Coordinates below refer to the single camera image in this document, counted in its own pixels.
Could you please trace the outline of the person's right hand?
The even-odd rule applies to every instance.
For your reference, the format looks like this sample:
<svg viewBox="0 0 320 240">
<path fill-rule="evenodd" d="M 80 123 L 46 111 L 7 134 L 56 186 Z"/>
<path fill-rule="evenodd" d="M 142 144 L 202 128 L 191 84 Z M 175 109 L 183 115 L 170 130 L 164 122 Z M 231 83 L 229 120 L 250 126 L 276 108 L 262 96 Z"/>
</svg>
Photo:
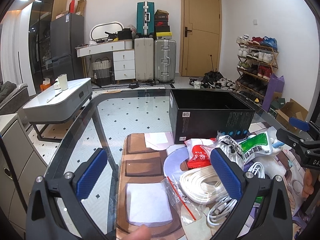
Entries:
<svg viewBox="0 0 320 240">
<path fill-rule="evenodd" d="M 312 174 L 309 169 L 306 169 L 303 179 L 303 191 L 302 196 L 304 198 L 308 198 L 308 196 L 313 194 L 314 188 L 313 188 L 313 178 Z"/>
</svg>

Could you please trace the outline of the person's left hand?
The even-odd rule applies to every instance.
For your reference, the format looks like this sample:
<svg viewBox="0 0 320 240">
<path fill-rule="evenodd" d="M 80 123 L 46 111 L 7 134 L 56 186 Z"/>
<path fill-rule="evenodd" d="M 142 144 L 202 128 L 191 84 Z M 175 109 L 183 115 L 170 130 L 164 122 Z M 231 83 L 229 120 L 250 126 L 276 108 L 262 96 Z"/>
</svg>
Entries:
<svg viewBox="0 0 320 240">
<path fill-rule="evenodd" d="M 151 230 L 146 226 L 142 225 L 137 230 L 126 235 L 123 240 L 150 240 Z"/>
</svg>

